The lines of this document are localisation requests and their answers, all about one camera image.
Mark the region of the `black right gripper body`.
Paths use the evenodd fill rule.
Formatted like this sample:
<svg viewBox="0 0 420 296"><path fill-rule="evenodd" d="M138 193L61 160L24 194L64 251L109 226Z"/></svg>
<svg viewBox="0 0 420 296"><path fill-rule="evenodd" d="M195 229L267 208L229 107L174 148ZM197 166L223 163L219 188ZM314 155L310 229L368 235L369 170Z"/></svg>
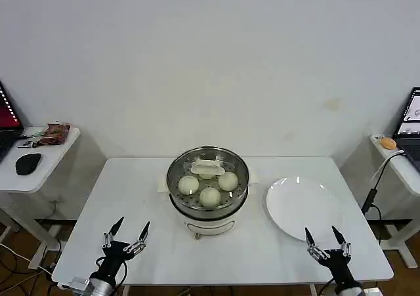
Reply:
<svg viewBox="0 0 420 296"><path fill-rule="evenodd" d="M327 255L322 260L322 265L327 267L337 285L349 284L354 281L354 277L348 268L350 255L343 249L324 250Z"/></svg>

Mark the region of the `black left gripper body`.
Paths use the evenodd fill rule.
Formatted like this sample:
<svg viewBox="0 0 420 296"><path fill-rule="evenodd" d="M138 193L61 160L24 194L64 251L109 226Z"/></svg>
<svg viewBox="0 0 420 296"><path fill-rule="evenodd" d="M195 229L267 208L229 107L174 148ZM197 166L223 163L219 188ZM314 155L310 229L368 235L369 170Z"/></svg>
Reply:
<svg viewBox="0 0 420 296"><path fill-rule="evenodd" d="M133 252L129 251L129 244L120 241L112 241L103 252L105 257L96 271L97 278L115 278L123 262L134 258Z"/></svg>

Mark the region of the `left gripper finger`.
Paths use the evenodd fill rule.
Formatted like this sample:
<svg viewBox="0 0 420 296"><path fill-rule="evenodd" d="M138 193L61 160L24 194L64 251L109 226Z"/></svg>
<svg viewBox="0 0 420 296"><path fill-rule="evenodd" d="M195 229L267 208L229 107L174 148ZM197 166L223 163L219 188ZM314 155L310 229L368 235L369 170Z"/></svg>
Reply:
<svg viewBox="0 0 420 296"><path fill-rule="evenodd" d="M148 237L150 223L151 222L148 221L145 224L144 228L142 229L142 232L140 233L138 237L138 240L135 243L130 244L124 249L126 253L132 254L132 255L138 255L140 252L144 250L144 248L146 247L146 240Z"/></svg>
<svg viewBox="0 0 420 296"><path fill-rule="evenodd" d="M111 229L108 232L103 233L103 244L102 247L111 247L111 243L114 240L118 230L120 229L123 223L124 217L121 217L115 224L112 225Z"/></svg>

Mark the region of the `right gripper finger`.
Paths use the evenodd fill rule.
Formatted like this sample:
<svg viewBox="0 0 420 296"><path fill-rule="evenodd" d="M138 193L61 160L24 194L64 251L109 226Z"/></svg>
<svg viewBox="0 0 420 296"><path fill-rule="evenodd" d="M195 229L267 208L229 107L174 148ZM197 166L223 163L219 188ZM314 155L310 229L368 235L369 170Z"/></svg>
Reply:
<svg viewBox="0 0 420 296"><path fill-rule="evenodd" d="M345 240L342 233L335 226L332 226L331 228L338 244L340 245L339 249L341 250L343 256L351 258L351 243Z"/></svg>
<svg viewBox="0 0 420 296"><path fill-rule="evenodd" d="M329 254L324 250L321 250L315 243L312 234L310 233L308 228L305 228L305 236L306 236L306 243L308 246L308 253L309 255L315 259L316 261L327 260L329 258Z"/></svg>

